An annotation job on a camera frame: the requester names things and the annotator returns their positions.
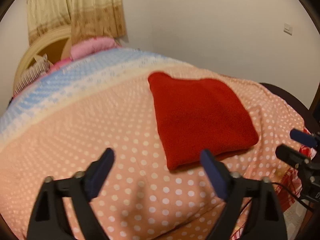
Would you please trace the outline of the red knitted sweater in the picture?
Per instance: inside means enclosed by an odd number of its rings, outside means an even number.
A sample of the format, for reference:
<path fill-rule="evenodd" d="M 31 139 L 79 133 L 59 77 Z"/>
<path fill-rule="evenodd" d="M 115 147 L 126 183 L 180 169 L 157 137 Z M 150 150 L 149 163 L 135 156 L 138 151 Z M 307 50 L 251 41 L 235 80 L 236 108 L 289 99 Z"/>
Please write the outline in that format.
<path fill-rule="evenodd" d="M 150 74 L 148 83 L 169 170 L 199 163 L 205 149 L 225 159 L 258 143 L 248 111 L 225 83 L 176 79 L 164 72 Z"/>

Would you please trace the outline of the dark wooden footboard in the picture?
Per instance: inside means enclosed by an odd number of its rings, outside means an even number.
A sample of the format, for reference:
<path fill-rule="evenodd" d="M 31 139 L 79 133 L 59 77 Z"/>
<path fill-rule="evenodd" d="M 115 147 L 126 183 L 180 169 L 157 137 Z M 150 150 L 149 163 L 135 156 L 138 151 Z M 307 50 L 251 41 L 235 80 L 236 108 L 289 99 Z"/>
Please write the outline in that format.
<path fill-rule="evenodd" d="M 318 131 L 317 121 L 313 118 L 311 112 L 300 100 L 280 87 L 269 83 L 260 84 L 267 88 L 271 93 L 285 100 L 303 118 L 305 127 L 309 132 L 313 133 Z"/>

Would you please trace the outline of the red patterned bed skirt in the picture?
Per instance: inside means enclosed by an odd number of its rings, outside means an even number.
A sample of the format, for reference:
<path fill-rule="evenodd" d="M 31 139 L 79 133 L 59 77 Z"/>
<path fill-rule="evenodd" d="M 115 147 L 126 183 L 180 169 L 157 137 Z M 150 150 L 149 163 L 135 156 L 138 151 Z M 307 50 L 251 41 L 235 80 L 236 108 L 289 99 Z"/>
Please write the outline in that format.
<path fill-rule="evenodd" d="M 290 239 L 297 234 L 298 228 L 301 226 L 305 216 L 306 209 L 294 200 L 284 189 L 284 186 L 299 197 L 302 190 L 302 183 L 298 178 L 297 170 L 293 168 L 289 168 L 286 171 L 280 183 L 281 185 L 276 185 L 275 190 L 286 220 L 288 239 Z"/>

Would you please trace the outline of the pink bed sheet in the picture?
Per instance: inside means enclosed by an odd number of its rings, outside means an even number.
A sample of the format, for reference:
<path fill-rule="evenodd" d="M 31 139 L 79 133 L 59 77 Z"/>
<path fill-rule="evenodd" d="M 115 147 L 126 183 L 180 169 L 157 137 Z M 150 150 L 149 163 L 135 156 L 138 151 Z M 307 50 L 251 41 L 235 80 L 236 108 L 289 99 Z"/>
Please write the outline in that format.
<path fill-rule="evenodd" d="M 51 74 L 55 71 L 58 71 L 60 68 L 64 67 L 65 65 L 69 64 L 72 62 L 72 59 L 70 57 L 65 58 L 63 60 L 58 61 L 57 63 L 53 64 L 52 66 L 50 66 L 47 74 Z"/>

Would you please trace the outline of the striped pillow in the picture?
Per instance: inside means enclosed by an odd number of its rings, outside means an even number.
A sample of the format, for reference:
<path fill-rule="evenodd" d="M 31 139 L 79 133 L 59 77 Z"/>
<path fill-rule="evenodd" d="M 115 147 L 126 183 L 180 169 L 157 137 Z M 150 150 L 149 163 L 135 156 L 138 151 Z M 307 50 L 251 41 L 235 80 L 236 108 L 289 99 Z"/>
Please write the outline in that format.
<path fill-rule="evenodd" d="M 17 78 L 14 84 L 13 96 L 16 97 L 22 90 L 31 85 L 40 76 L 50 71 L 50 61 L 48 60 L 47 54 L 43 56 L 37 56 L 36 62 L 25 69 L 22 74 Z"/>

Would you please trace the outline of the pink pillow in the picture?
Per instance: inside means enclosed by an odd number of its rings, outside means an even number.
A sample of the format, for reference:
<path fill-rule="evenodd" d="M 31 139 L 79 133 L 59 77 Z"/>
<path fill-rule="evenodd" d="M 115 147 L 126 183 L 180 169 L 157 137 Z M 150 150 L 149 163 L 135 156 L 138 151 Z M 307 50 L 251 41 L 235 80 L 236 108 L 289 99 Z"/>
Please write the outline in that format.
<path fill-rule="evenodd" d="M 110 37 L 96 37 L 81 41 L 71 47 L 70 58 L 78 60 L 100 51 L 121 48 L 121 45 Z"/>

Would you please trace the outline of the cream wooden headboard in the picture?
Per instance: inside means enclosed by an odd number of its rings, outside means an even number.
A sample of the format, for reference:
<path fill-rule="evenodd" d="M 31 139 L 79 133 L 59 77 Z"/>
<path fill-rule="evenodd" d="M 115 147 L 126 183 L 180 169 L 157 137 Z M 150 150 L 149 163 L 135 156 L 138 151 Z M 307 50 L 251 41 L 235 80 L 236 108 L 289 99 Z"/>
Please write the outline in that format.
<path fill-rule="evenodd" d="M 12 91 L 15 90 L 16 84 L 23 72 L 32 66 L 36 62 L 36 59 L 40 59 L 46 54 L 48 61 L 56 64 L 58 61 L 70 56 L 71 46 L 70 25 L 57 27 L 39 37 L 22 56 L 15 72 Z"/>

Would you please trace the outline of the right beige curtain panel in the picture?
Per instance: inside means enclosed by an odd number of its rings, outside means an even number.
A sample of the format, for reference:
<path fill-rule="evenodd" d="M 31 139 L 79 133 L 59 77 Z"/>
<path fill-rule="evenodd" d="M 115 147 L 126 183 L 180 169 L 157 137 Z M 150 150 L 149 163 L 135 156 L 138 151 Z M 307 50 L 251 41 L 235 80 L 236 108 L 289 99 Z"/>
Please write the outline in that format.
<path fill-rule="evenodd" d="M 71 0 L 71 41 L 126 35 L 122 0 Z"/>

